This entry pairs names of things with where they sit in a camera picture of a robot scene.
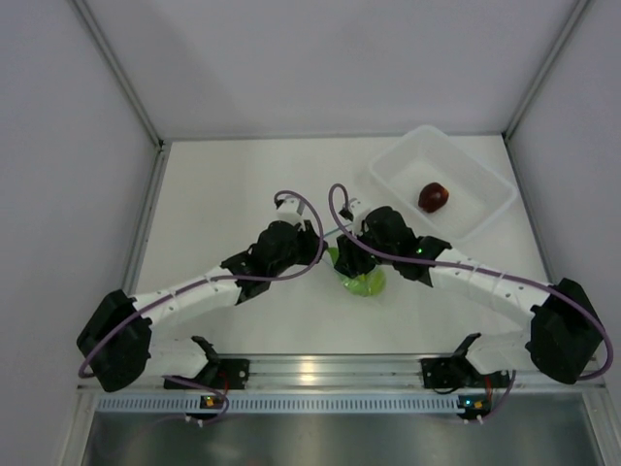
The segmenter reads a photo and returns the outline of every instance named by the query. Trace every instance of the metal floor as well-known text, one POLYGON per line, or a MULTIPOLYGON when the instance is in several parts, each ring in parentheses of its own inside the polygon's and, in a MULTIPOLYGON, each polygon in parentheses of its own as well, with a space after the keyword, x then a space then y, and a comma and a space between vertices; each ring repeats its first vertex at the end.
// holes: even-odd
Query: metal floor
POLYGON ((97 414, 82 466, 601 465, 579 394, 512 396, 488 424, 421 415, 231 415, 199 428, 97 414))

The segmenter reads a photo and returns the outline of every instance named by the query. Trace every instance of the white backdrop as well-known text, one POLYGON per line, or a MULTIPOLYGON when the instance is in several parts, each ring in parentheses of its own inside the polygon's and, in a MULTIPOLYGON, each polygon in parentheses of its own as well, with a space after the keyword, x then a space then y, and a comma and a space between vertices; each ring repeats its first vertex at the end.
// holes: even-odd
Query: white backdrop
MULTIPOLYGON (((598 0, 512 142, 552 272, 581 282, 621 352, 621 4, 598 0)), ((621 413, 621 363, 606 377, 621 413)))
POLYGON ((500 132, 573 0, 88 0, 164 138, 500 132))

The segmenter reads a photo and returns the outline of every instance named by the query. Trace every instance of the metal frame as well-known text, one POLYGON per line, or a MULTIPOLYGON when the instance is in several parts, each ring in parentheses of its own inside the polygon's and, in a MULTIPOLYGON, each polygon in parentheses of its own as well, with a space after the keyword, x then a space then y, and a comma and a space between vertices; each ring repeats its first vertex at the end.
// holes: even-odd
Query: metal frame
POLYGON ((73 421, 55 462, 58 466, 78 466, 82 464, 86 442, 95 417, 98 395, 94 393, 78 393, 74 401, 73 421))
POLYGON ((513 134, 515 134, 522 118, 531 108, 533 102, 535 102, 541 88, 547 81, 547 78, 550 76, 552 70, 555 68, 561 54, 567 48, 570 39, 573 37, 579 24, 584 20, 594 1, 595 0, 576 0, 567 20, 565 21, 565 24, 559 32, 559 35, 554 40, 537 73, 520 99, 520 102, 508 123, 507 130, 504 132, 506 139, 511 139, 513 134))
MULTIPOLYGON (((222 354, 250 361, 245 389, 262 393, 429 393, 420 360, 446 354, 222 354)), ((592 361, 587 371, 597 369, 592 361)), ((539 372, 518 372, 514 390, 522 393, 583 392, 604 388, 601 379, 561 385, 539 372)), ((81 393, 101 393, 96 380, 83 381, 81 393)), ((160 377, 143 377, 123 393, 161 392, 160 377)), ((464 388, 460 393, 480 393, 464 388)))
POLYGON ((151 167, 147 191, 140 209, 127 267, 125 268, 125 273, 121 281, 123 289, 128 293, 134 293, 136 291, 138 275, 143 265, 145 251, 147 250, 148 234, 153 222, 153 215, 155 214, 155 206, 159 199, 159 192, 164 182, 164 173, 166 172, 166 165, 168 164, 170 153, 171 145, 163 143, 162 147, 155 155, 155 160, 151 167))
POLYGON ((604 465, 618 465, 621 458, 621 423, 607 390, 587 391, 582 399, 604 465))
POLYGON ((524 202, 524 209, 526 210, 526 216, 528 217, 528 222, 531 225, 531 230, 533 231, 533 237, 535 238, 535 244, 537 245, 537 250, 539 251, 539 256, 541 257, 541 262, 543 264, 543 271, 545 275, 550 280, 551 283, 558 282, 563 277, 557 274, 554 270, 553 261, 551 260, 550 253, 548 252, 545 243, 543 241, 542 235, 540 235, 539 223, 533 214, 533 202, 531 200, 531 194, 528 189, 526 189, 526 183, 524 182, 524 176, 522 175, 522 171, 519 166, 519 162, 515 159, 515 155, 511 150, 511 141, 507 138, 503 138, 505 143, 505 149, 507 150, 508 161, 511 164, 511 170, 513 170, 513 175, 515 176, 515 181, 517 183, 517 189, 520 193, 522 201, 524 202))

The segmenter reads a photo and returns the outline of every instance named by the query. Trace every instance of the white wall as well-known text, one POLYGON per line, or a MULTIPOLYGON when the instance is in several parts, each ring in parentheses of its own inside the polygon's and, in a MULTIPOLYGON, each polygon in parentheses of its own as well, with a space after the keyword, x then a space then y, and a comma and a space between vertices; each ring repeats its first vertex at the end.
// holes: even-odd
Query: white wall
POLYGON ((154 157, 67 2, 0 15, 0 464, 51 464, 154 157))
POLYGON ((574 0, 88 0, 167 138, 500 132, 574 0))
MULTIPOLYGON (((598 0, 512 142, 553 273, 584 284, 621 353, 621 3, 598 0)), ((606 378, 621 414, 621 363, 606 378)))

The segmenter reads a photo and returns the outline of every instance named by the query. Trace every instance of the black joint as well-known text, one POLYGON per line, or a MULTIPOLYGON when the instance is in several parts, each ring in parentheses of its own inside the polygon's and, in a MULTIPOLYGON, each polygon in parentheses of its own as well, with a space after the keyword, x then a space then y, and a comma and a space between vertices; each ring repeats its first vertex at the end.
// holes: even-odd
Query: black joint
POLYGON ((339 215, 342 216, 346 220, 353 221, 353 213, 349 210, 347 206, 344 206, 339 211, 339 215))
MULTIPOLYGON (((240 358, 220 358, 217 354, 213 359, 209 359, 208 364, 191 382, 202 386, 214 388, 216 390, 244 390, 245 384, 250 377, 250 361, 240 358)), ((187 386, 182 383, 164 380, 164 388, 167 390, 187 390, 187 386)))
MULTIPOLYGON (((365 241, 372 248, 387 254, 409 257, 418 243, 411 228, 397 211, 388 206, 371 211, 365 218, 365 241)), ((392 261, 379 259, 382 263, 392 261)))
MULTIPOLYGON (((568 279, 553 285, 563 295, 600 321, 582 286, 568 279)), ((533 306, 531 341, 526 350, 531 360, 549 378, 574 384, 603 340, 600 332, 565 301, 553 296, 533 306)))
POLYGON ((377 266, 377 261, 368 252, 358 248, 349 238, 341 235, 337 238, 339 258, 334 264, 337 272, 351 279, 369 274, 377 266))
MULTIPOLYGON (((117 325, 135 314, 133 300, 119 289, 106 295, 77 340, 84 357, 117 325)), ((125 388, 145 370, 150 358, 150 319, 140 316, 129 322, 94 357, 90 368, 107 392, 125 388)))
MULTIPOLYGON (((220 267, 233 275, 278 277, 294 265, 310 265, 321 248, 321 254, 328 244, 317 236, 309 220, 302 225, 286 221, 273 221, 259 235, 256 244, 224 260, 220 267)), ((256 282, 239 279, 242 289, 237 304, 254 298, 270 288, 270 282, 256 282)))
MULTIPOLYGON (((418 239, 415 249, 410 251, 407 257, 435 260, 444 250, 450 249, 450 243, 433 236, 424 236, 418 239)), ((406 262, 393 262, 392 266, 406 280, 433 286, 429 276, 429 268, 432 266, 409 264, 406 262)))
POLYGON ((466 358, 468 349, 481 336, 473 333, 466 337, 462 344, 448 357, 430 357, 421 359, 423 381, 425 388, 454 390, 462 387, 484 388, 486 378, 492 387, 508 387, 509 375, 507 372, 495 372, 481 375, 466 358))

